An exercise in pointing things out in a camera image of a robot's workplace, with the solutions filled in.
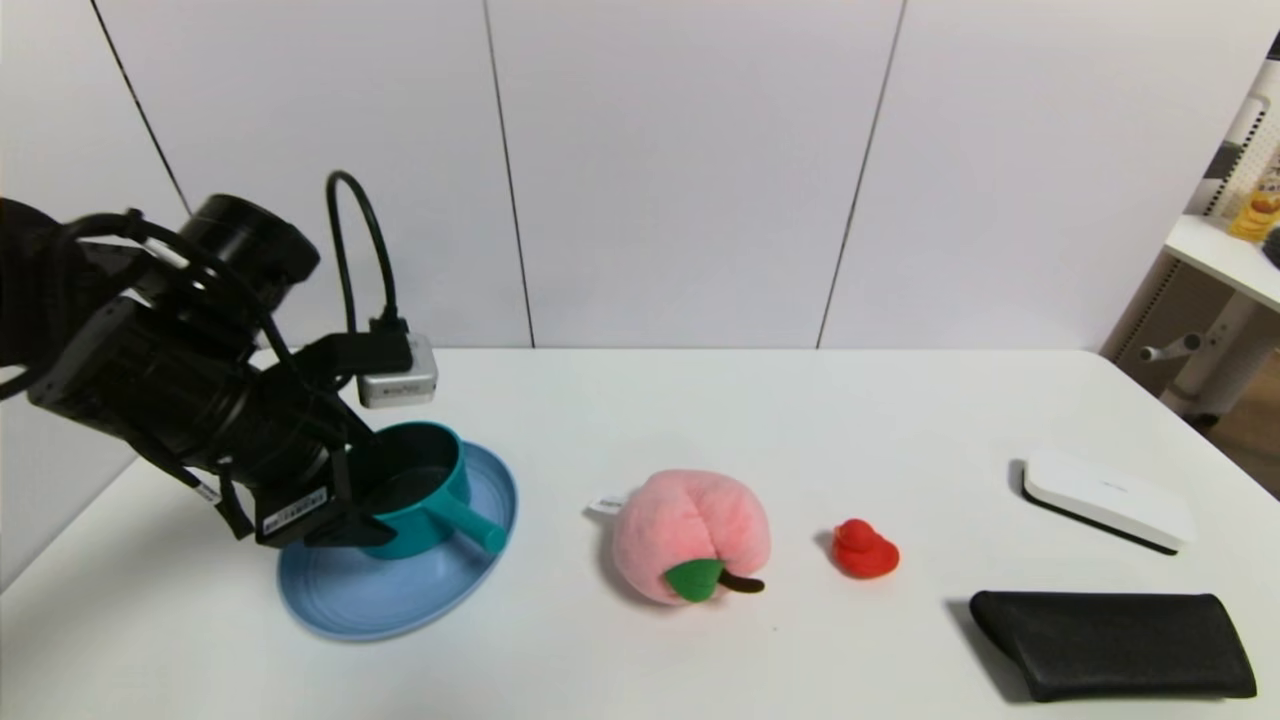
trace pegboard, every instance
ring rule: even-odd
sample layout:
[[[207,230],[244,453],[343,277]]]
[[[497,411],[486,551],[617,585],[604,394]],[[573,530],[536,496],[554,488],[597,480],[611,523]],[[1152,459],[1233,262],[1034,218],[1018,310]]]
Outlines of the pegboard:
[[[1244,200],[1253,192],[1253,186],[1257,184],[1267,160],[1280,146],[1280,61],[1262,63],[1262,69],[1225,140],[1240,143],[1240,156],[1215,191],[1203,214],[1233,220]]]

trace red rubber duck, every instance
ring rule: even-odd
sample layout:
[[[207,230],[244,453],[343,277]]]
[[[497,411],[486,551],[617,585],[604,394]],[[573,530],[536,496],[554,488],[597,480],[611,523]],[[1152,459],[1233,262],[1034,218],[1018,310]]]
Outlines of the red rubber duck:
[[[897,546],[884,539],[865,520],[845,520],[836,528],[831,548],[836,564],[855,578],[887,575],[897,568]]]

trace white wall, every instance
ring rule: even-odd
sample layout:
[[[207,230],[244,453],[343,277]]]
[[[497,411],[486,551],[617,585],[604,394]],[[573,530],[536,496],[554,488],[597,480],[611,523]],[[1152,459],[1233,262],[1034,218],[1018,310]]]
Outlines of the white wall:
[[[412,325],[438,345],[529,346],[481,0],[99,6],[192,208],[241,195],[320,249],[278,315],[291,342],[343,328],[324,205],[340,167],[369,191]],[[343,217],[365,327],[381,283],[353,201]]]
[[[1275,0],[910,0],[823,347],[1100,347],[1277,27]]]
[[[539,346],[813,347],[899,0],[490,0]]]
[[[186,218],[92,6],[6,0],[0,58],[0,190],[56,219],[136,206]],[[4,404],[0,588],[129,461],[120,441]]]

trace white tag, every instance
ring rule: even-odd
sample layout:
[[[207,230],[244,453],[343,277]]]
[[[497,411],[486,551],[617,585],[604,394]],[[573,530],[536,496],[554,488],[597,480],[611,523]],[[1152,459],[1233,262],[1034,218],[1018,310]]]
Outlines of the white tag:
[[[617,515],[622,511],[622,506],[627,503],[627,498],[618,497],[616,495],[607,495],[593,501],[586,506],[588,510],[595,510],[596,512],[604,512],[605,515]]]
[[[214,505],[218,505],[219,502],[223,501],[223,496],[218,495],[218,491],[206,486],[205,483],[200,483],[192,489],[196,491],[196,495],[204,497],[206,501],[212,502]]]
[[[323,487],[262,520],[262,534],[269,536],[329,501],[329,488]]]

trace brown stem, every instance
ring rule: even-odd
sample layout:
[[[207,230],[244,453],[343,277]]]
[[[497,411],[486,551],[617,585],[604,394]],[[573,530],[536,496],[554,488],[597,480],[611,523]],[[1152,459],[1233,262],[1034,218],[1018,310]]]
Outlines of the brown stem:
[[[728,570],[721,570],[718,582],[733,592],[755,593],[764,589],[764,580],[756,580],[755,578],[739,578]]]

